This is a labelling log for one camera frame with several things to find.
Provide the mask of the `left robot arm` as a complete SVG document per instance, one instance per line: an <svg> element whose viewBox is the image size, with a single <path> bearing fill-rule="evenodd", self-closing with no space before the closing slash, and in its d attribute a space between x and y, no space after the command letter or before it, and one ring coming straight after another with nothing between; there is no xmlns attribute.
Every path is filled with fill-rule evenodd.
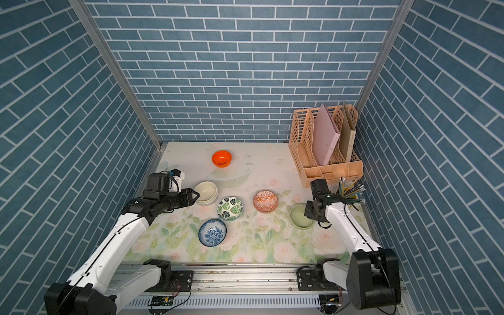
<svg viewBox="0 0 504 315"><path fill-rule="evenodd" d="M111 232L88 260L67 281L47 290L47 314L117 314L147 290L171 289L171 264L159 259L148 259L115 286L110 281L127 252L159 215L198 200L199 193L182 188L184 178L178 169L150 174L143 195L126 203Z"/></svg>

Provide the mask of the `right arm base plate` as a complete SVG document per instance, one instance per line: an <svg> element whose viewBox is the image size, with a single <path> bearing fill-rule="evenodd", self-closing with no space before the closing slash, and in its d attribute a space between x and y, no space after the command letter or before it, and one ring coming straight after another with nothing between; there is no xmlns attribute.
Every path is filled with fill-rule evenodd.
<svg viewBox="0 0 504 315"><path fill-rule="evenodd" d="M323 272L310 266L301 266L295 271L299 291L339 291L344 290L325 278Z"/></svg>

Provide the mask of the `light green bowl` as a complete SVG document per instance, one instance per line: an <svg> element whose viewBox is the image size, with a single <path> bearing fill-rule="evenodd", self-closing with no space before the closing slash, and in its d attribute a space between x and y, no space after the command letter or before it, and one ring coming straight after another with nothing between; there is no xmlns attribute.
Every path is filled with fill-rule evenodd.
<svg viewBox="0 0 504 315"><path fill-rule="evenodd" d="M293 206L290 210L290 220L292 224L297 228L308 229L314 223L312 219L309 219L304 215L305 209L306 209L305 204L297 204Z"/></svg>

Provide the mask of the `cream bowl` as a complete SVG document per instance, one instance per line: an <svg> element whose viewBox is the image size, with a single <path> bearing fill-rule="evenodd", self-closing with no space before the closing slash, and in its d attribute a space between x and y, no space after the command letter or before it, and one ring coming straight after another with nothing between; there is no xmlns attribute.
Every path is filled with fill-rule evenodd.
<svg viewBox="0 0 504 315"><path fill-rule="evenodd" d="M215 194L215 190L218 190L217 185L210 181L205 181L199 183L195 188L195 191L203 195L203 199L208 199Z"/></svg>

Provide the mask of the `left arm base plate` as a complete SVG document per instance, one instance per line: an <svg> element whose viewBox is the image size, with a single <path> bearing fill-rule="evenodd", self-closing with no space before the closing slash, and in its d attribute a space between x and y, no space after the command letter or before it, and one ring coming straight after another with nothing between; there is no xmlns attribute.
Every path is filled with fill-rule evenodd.
<svg viewBox="0 0 504 315"><path fill-rule="evenodd" d="M189 292L193 278L193 270L172 270L169 276L162 274L160 282L150 288L149 292Z"/></svg>

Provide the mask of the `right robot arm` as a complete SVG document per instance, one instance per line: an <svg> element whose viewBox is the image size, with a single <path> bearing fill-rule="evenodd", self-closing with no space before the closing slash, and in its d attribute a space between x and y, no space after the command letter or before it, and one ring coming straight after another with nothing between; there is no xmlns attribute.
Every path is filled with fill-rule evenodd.
<svg viewBox="0 0 504 315"><path fill-rule="evenodd" d="M345 194L344 182L341 178L338 192L331 192L325 179L311 182L312 200L306 204L305 216L334 229L350 255L348 265L320 259L314 268L315 283L321 290L345 290L358 310L397 307L402 300L398 257L373 240L355 219L350 209L364 201Z"/></svg>

